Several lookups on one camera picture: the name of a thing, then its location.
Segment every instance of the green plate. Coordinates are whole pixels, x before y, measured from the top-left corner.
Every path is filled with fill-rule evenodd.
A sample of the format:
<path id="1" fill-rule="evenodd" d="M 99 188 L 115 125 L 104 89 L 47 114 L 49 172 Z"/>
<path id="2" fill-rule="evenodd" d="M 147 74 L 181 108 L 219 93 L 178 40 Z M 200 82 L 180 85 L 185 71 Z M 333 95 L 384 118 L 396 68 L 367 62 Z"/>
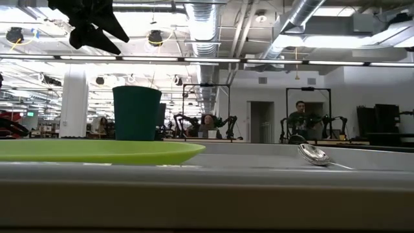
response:
<path id="1" fill-rule="evenodd" d="M 0 140 L 0 161 L 180 164 L 204 146 L 116 140 Z"/>

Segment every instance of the white pillar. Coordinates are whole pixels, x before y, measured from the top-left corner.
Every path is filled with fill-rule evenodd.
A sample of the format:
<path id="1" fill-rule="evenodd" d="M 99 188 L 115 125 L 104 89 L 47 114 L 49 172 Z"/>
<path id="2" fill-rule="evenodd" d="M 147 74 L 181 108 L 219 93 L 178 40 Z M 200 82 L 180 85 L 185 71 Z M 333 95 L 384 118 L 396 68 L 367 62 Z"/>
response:
<path id="1" fill-rule="evenodd" d="M 89 87 L 85 65 L 68 64 L 63 81 L 59 137 L 85 137 Z"/>

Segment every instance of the woman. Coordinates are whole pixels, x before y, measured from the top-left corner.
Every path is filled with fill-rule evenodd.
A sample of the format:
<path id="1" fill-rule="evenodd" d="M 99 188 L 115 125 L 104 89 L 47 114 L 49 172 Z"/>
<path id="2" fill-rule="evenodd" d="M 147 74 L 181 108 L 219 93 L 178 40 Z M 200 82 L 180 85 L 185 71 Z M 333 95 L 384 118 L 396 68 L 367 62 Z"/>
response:
<path id="1" fill-rule="evenodd" d="M 206 115 L 204 116 L 204 123 L 201 124 L 199 128 L 199 132 L 202 133 L 203 138 L 208 138 L 208 132 L 211 130 L 216 130 L 217 133 L 215 137 L 217 139 L 222 139 L 219 129 L 217 129 L 214 125 L 213 117 L 211 115 Z"/>

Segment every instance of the plate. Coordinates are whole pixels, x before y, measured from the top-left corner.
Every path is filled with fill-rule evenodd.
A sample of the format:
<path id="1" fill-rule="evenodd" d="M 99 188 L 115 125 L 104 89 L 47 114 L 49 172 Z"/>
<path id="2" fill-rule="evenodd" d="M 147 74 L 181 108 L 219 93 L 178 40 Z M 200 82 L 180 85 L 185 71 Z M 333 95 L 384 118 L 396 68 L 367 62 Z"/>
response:
<path id="1" fill-rule="evenodd" d="M 117 140 L 0 140 L 0 161 L 180 164 L 204 146 L 181 142 Z"/>

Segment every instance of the ceiling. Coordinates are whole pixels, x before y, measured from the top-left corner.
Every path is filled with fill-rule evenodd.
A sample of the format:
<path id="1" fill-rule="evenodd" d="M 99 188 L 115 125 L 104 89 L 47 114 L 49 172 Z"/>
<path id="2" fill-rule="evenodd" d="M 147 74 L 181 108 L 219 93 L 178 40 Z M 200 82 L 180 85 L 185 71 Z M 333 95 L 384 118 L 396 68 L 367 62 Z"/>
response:
<path id="1" fill-rule="evenodd" d="M 91 47 L 82 47 L 79 50 L 69 45 L 70 25 L 68 18 L 57 10 L 47 7 L 39 7 L 37 15 L 30 14 L 25 7 L 12 7 L 10 2 L 0 0 L 0 54 L 59 54 L 59 55 L 110 55 L 109 53 Z M 350 16 L 355 10 L 361 10 L 366 14 L 381 9 L 387 10 L 412 3 L 412 1 L 340 1 L 327 0 L 315 16 Z M 242 0 L 229 0 L 220 8 L 219 25 L 219 56 L 228 57 L 232 42 L 235 37 L 236 25 L 240 20 Z M 266 21 L 252 21 L 247 34 L 247 41 L 243 46 L 241 55 L 260 54 L 272 42 L 272 28 L 276 16 L 288 12 L 292 6 L 290 0 L 262 0 L 257 9 L 265 10 Z M 187 17 L 184 14 L 170 13 L 143 13 L 143 12 L 115 12 L 115 16 L 130 37 L 129 43 L 124 43 L 110 35 L 109 38 L 121 50 L 124 56 L 193 56 L 190 30 Z M 22 45 L 14 46 L 7 41 L 6 33 L 10 27 L 23 28 L 25 37 Z M 32 32 L 36 29 L 38 38 Z M 147 42 L 147 37 L 152 30 L 161 30 L 164 44 L 161 47 L 152 47 Z M 401 52 L 404 49 L 384 50 L 389 60 L 401 60 Z M 286 59 L 319 59 L 319 60 L 363 60 L 366 56 L 356 56 L 349 49 L 314 49 L 299 47 L 297 50 L 285 49 L 282 54 Z M 372 59 L 383 60 L 378 56 L 368 56 Z M 56 62 L 27 62 L 27 61 L 0 61 L 0 72 L 4 77 L 3 87 L 0 92 L 0 110 L 11 109 L 37 109 L 41 116 L 52 119 L 60 115 L 61 87 L 52 87 L 39 81 L 41 73 L 50 76 L 60 82 L 64 81 L 67 65 Z M 326 67 L 302 66 L 300 71 L 318 71 L 320 74 L 327 72 Z M 182 78 L 184 83 L 198 83 L 196 65 L 146 65 L 146 64 L 104 64 L 90 63 L 88 70 L 94 73 L 90 77 L 89 94 L 89 118 L 97 115 L 113 117 L 113 102 L 111 88 L 116 85 L 141 85 L 159 89 L 163 92 L 162 99 L 168 103 L 171 114 L 181 111 L 182 87 L 176 86 L 174 77 Z M 285 71 L 295 71 L 295 65 L 286 65 Z M 104 85 L 95 82 L 96 77 L 105 78 Z M 192 89 L 186 99 L 186 114 L 199 116 L 203 112 L 198 88 Z"/>

